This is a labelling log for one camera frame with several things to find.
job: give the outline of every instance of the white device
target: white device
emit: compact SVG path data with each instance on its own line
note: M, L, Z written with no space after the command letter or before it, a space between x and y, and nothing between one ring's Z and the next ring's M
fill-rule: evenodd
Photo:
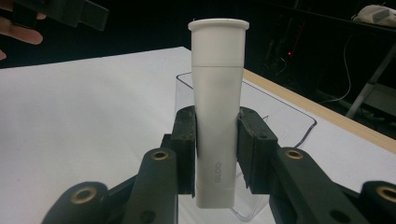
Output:
M196 204L231 208L234 201L237 115L249 24L193 21L192 86L197 118Z

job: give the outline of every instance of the clear plastic container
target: clear plastic container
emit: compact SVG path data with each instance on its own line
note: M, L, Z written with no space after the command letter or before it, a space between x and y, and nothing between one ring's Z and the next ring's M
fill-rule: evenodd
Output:
M191 73L177 76L176 112L193 105ZM276 99L247 81L243 81L241 106L255 110L268 124L278 138L281 147L299 147L315 127L317 122L304 112ZM235 204L230 211L240 221L251 221L265 206L269 205L268 195L253 195L246 189L245 180L239 166L236 171Z

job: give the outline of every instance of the dark background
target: dark background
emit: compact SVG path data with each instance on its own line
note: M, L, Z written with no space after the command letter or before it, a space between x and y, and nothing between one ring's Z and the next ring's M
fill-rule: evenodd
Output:
M291 18L288 13L268 9L263 2L295 7L319 15L350 21L364 6L382 4L375 0L205 0L205 1L93 1L110 10L103 32L80 24L77 28L51 18L37 23L44 36L33 46L0 36L0 49L7 59L0 68L57 63L173 47L191 48L190 21L204 18L237 18L249 21L246 68L310 99L316 92L335 97L348 87L343 51L352 89L346 100L353 102L367 79L385 57L393 39L349 28L330 21ZM387 7L396 8L388 1ZM1 15L10 17L8 12ZM396 88L396 62L379 82Z

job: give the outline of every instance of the robotic arm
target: robotic arm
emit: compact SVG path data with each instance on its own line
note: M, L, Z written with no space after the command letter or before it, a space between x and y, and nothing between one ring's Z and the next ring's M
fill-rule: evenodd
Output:
M34 29L37 12L72 27L82 22L99 31L105 30L108 16L108 9L88 0L14 0L13 22Z

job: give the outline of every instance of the screw hole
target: screw hole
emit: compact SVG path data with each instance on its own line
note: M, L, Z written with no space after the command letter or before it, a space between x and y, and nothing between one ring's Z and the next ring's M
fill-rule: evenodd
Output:
M169 154L164 151L157 151L151 154L151 158L156 161L162 161L169 157Z
M90 186L78 189L72 194L70 202L74 204L87 203L95 197L96 193L96 188Z
M384 199L396 203L396 189L388 186L381 186L376 188L376 192Z
M345 213L338 211L338 210L332 210L330 212L330 216L332 216L332 218L334 218L334 220L336 220L339 223L349 223L350 222L349 216L347 216Z
M294 160L300 160L303 158L303 154L296 150L287 150L285 154L286 156Z
M144 211L140 214L140 221L142 223L151 223L155 220L155 212L153 211Z

